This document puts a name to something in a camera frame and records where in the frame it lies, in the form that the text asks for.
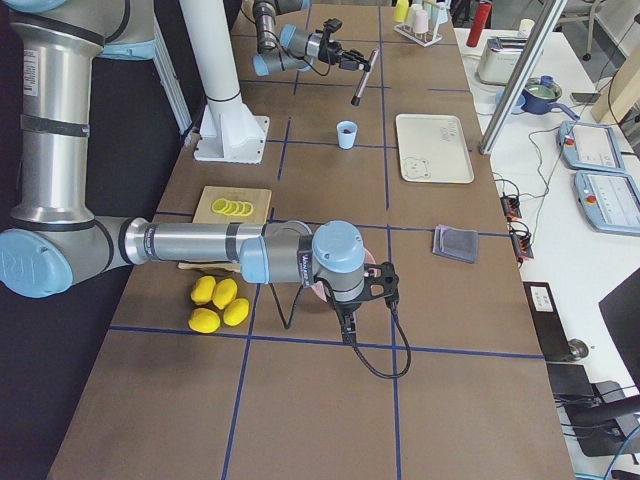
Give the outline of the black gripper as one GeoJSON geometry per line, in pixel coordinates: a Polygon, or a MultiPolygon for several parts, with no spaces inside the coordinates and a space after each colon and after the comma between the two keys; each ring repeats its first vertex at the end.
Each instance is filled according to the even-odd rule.
{"type": "Polygon", "coordinates": [[[337,65],[339,68],[343,68],[347,71],[365,70],[365,57],[361,52],[355,49],[350,49],[348,51],[344,51],[345,58],[343,58],[341,44],[331,39],[331,35],[336,33],[341,27],[341,20],[331,18],[323,23],[322,29],[315,30],[315,32],[320,35],[317,58],[329,66],[337,65]]]}
{"type": "Polygon", "coordinates": [[[345,345],[357,343],[354,312],[364,303],[383,300],[393,315],[399,304],[399,277],[391,262],[365,263],[346,274],[329,275],[329,300],[340,319],[342,341],[345,345]]]}

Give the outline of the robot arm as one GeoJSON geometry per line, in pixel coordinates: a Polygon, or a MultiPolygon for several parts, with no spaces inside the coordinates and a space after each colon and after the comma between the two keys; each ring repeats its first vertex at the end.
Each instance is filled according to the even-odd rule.
{"type": "MultiPolygon", "coordinates": [[[[334,40],[332,35],[343,25],[338,18],[330,18],[323,27],[313,32],[287,24],[280,32],[276,31],[275,18],[278,15],[308,8],[308,1],[256,1],[252,7],[252,21],[256,27],[258,53],[253,58],[255,73],[267,76],[280,71],[314,70],[316,61],[328,67],[337,67],[348,71],[358,71],[362,77],[357,85],[351,104],[360,105],[361,98],[377,61],[379,51],[373,50],[369,57],[355,49],[347,50],[334,40]]],[[[303,290],[319,284],[328,295],[329,305],[334,309],[345,344],[356,344],[356,320],[354,312],[365,301],[364,254],[362,246],[356,244],[358,230],[351,224],[335,221],[319,229],[316,235],[304,234],[300,237],[300,286],[294,297],[288,317],[282,317],[283,326],[291,327],[296,308],[303,290]],[[311,272],[311,260],[320,261],[324,253],[335,253],[337,248],[347,254],[349,264],[345,273],[354,281],[342,294],[338,293],[338,276],[342,271],[335,262],[322,264],[321,276],[311,272]]]]}
{"type": "MultiPolygon", "coordinates": [[[[169,58],[182,75],[186,105],[195,112],[204,103],[201,80],[192,52],[192,41],[180,5],[176,1],[67,1],[47,2],[45,12],[27,12],[25,18],[38,27],[63,28],[60,38],[77,34],[78,44],[103,45],[146,42],[159,26],[165,36],[169,58]],[[80,8],[77,21],[65,20],[59,11],[80,8]]],[[[21,76],[34,72],[24,67],[19,55],[23,42],[10,22],[15,16],[7,2],[1,4],[1,225],[13,225],[10,207],[34,191],[22,185],[24,168],[37,160],[27,152],[19,136],[18,115],[31,101],[21,76]]],[[[75,87],[74,75],[63,64],[56,67],[55,86],[37,85],[42,95],[68,104],[88,98],[87,115],[95,126],[83,139],[82,169],[78,177],[81,199],[93,212],[107,216],[146,216],[154,212],[175,164],[182,136],[169,110],[169,100],[153,64],[146,60],[91,60],[90,70],[80,74],[87,89],[75,87]]]]}

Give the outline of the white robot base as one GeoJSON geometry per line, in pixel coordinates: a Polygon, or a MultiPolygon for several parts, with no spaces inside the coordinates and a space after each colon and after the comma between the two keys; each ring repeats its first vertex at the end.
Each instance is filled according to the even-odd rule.
{"type": "Polygon", "coordinates": [[[269,119],[243,102],[224,4],[182,0],[180,7],[207,100],[195,158],[260,163],[269,119]]]}

